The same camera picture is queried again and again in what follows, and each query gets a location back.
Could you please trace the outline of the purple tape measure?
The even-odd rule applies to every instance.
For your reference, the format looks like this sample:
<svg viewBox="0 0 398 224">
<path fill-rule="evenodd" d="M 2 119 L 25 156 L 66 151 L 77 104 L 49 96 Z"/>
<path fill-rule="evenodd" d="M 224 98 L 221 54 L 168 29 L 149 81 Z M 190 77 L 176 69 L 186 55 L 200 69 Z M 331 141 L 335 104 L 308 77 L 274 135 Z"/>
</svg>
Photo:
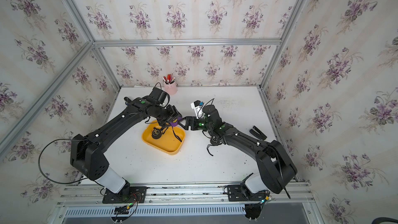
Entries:
<svg viewBox="0 0 398 224">
<path fill-rule="evenodd" d="M 176 117 L 172 120 L 169 121 L 169 125 L 171 125 L 172 127 L 176 127 L 179 125 L 179 122 L 181 121 L 181 117 Z"/>
</svg>

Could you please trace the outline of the black yellow 3M tape measure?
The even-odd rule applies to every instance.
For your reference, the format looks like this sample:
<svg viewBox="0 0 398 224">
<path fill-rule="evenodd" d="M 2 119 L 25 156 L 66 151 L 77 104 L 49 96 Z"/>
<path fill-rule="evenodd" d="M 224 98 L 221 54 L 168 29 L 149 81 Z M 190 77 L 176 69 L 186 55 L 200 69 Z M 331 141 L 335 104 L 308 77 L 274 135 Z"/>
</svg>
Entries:
<svg viewBox="0 0 398 224">
<path fill-rule="evenodd" d="M 162 132 L 161 129 L 159 129 L 159 128 L 153 128 L 152 133 L 151 133 L 151 137 L 152 137 L 154 140 L 160 139 L 160 138 L 162 137 L 162 135 L 163 135 L 163 132 Z"/>
</svg>

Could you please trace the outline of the yellow plastic storage box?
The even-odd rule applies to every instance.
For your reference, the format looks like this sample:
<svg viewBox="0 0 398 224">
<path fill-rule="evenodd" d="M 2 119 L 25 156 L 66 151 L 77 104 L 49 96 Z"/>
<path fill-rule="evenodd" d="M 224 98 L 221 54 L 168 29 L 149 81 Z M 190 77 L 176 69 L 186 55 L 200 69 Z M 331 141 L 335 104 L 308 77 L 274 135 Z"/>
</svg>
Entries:
<svg viewBox="0 0 398 224">
<path fill-rule="evenodd" d="M 163 135 L 160 139 L 154 140 L 151 137 L 153 128 L 162 130 Z M 149 124 L 142 133 L 142 140 L 144 143 L 169 155 L 175 155 L 179 152 L 185 137 L 186 133 L 182 128 L 172 127 L 171 125 L 163 128 L 155 122 Z"/>
</svg>

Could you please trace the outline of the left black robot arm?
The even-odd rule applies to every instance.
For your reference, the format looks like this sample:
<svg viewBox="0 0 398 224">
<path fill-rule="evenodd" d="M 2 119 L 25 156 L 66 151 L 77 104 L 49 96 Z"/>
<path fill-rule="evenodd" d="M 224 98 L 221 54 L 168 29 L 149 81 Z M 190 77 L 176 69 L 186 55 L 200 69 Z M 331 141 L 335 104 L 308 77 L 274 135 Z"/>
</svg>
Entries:
<svg viewBox="0 0 398 224">
<path fill-rule="evenodd" d="M 120 198 L 130 195 L 130 184 L 111 168 L 105 152 L 127 130 L 149 117 L 155 118 L 161 127 L 181 117 L 175 106 L 162 106 L 149 96 L 124 100 L 126 108 L 115 118 L 85 136 L 76 135 L 70 154 L 73 168 Z"/>
</svg>

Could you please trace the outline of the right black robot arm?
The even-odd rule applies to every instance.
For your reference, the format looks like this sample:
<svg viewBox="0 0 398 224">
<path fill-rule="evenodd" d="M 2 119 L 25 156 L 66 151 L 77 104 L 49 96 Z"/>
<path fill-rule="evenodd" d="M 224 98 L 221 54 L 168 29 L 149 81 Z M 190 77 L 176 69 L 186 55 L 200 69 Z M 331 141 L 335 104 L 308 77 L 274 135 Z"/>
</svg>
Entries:
<svg viewBox="0 0 398 224">
<path fill-rule="evenodd" d="M 211 145 L 232 146 L 256 162 L 258 173 L 248 175 L 242 185 L 251 194 L 265 190 L 279 194 L 297 174 L 296 166 L 279 141 L 267 142 L 265 134 L 256 126 L 251 129 L 254 137 L 244 134 L 223 121 L 214 105 L 205 106 L 202 117 L 187 116 L 182 121 L 185 123 L 179 125 L 185 130 L 206 131 Z"/>
</svg>

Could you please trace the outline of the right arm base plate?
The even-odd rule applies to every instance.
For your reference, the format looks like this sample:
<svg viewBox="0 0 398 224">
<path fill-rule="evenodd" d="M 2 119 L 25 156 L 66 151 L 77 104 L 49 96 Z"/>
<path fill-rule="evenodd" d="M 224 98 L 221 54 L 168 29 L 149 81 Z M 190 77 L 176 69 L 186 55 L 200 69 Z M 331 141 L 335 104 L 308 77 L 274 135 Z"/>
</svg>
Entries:
<svg viewBox="0 0 398 224">
<path fill-rule="evenodd" d="M 223 194 L 227 195 L 229 202 L 266 202 L 270 199 L 271 193 L 268 190 L 251 193 L 249 189 L 242 185 L 227 185 L 223 188 Z"/>
</svg>

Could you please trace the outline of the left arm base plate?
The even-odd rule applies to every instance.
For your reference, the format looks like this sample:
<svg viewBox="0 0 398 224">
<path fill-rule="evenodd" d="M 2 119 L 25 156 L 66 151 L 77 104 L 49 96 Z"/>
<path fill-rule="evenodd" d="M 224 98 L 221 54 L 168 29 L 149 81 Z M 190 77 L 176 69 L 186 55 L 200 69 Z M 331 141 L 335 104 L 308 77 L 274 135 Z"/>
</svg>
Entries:
<svg viewBox="0 0 398 224">
<path fill-rule="evenodd" d="M 109 189 L 106 189 L 102 203 L 103 204 L 118 204 L 118 203 L 133 203 L 137 201 L 138 203 L 144 203 L 147 187 L 139 186 L 139 187 L 132 187 L 130 186 L 129 189 L 124 187 L 119 193 L 113 193 Z"/>
</svg>

